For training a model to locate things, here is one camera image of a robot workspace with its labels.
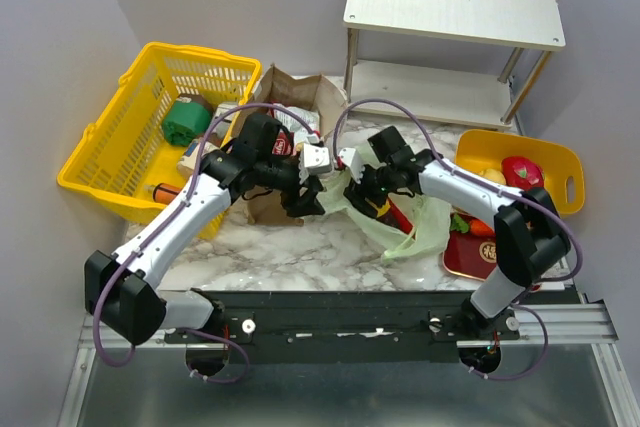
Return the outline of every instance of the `shelf leg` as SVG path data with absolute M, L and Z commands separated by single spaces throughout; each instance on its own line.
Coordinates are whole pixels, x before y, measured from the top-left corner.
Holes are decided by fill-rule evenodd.
M 360 30 L 347 29 L 347 68 L 344 72 L 344 90 L 347 100 L 351 102 L 351 84 L 353 83 L 353 66 L 358 58 L 358 37 Z
M 500 77 L 498 77 L 498 82 L 500 82 L 501 84 L 507 83 L 511 72 L 513 72 L 513 68 L 516 66 L 518 60 L 520 59 L 520 56 L 522 55 L 522 52 L 524 52 L 524 49 L 522 47 L 516 47 L 515 49 L 513 49 L 513 52 L 511 52 L 511 55 L 509 56 L 509 60 L 507 60 L 507 65 L 504 66 Z
M 551 57 L 551 53 L 552 52 L 550 51 L 544 51 L 540 54 L 540 57 L 538 57 L 538 60 L 536 60 L 535 65 L 531 69 L 531 72 L 529 72 L 529 75 L 525 79 L 524 85 L 520 89 L 520 92 L 516 94 L 514 99 L 511 101 L 511 105 L 500 119 L 503 124 L 510 123 L 511 119 L 513 119 L 513 117 L 516 115 L 518 109 L 520 108 L 520 105 L 522 105 L 522 101 L 531 90 L 531 87 L 533 87 L 533 84 L 536 83 L 536 80 L 538 80 L 540 72 L 542 72 L 542 69 L 544 69 L 544 66 L 547 64 L 549 57 Z

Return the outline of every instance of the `yellow fruit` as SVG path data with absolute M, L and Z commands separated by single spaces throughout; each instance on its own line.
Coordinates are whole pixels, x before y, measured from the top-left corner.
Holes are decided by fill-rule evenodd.
M 502 175 L 502 172 L 500 172 L 499 170 L 485 169 L 482 172 L 480 172 L 478 175 L 480 175 L 480 177 L 484 177 L 487 180 L 490 180 L 491 182 L 495 182 L 496 184 L 507 185 L 507 180 L 504 178 L 504 175 Z

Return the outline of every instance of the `brown paper bag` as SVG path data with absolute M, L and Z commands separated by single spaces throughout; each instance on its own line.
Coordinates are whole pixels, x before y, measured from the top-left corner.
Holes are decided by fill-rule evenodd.
M 314 75 L 302 79 L 294 79 L 289 74 L 271 65 L 258 83 L 255 93 L 249 102 L 278 102 L 285 106 L 295 106 L 301 109 L 318 112 L 320 116 L 320 135 L 327 139 L 333 131 L 338 117 L 347 107 L 344 91 L 336 87 L 323 75 Z M 267 109 L 247 109 L 236 114 L 231 127 L 231 136 L 237 137 L 249 114 L 256 111 L 266 112 Z M 262 225 L 303 225 L 302 219 L 287 217 L 280 205 L 280 192 L 273 192 L 252 199 L 265 189 L 257 187 L 247 193 L 251 199 L 248 204 L 248 221 L 251 224 Z

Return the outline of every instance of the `metal sheet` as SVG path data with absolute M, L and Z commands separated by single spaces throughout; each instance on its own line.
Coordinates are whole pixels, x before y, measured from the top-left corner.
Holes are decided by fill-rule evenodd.
M 525 368 L 539 351 L 506 347 L 499 372 Z M 552 346 L 542 368 L 518 382 L 411 362 L 259 365 L 241 384 L 213 386 L 190 379 L 183 358 L 180 349 L 140 349 L 122 369 L 96 360 L 79 425 L 616 425 L 589 345 Z

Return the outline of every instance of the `red plate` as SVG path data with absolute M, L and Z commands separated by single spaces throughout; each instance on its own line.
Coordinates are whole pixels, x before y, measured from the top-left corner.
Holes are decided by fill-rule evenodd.
M 473 219 L 469 215 L 458 215 L 467 223 Z M 444 268 L 452 274 L 485 280 L 496 267 L 496 239 L 450 232 L 442 262 Z

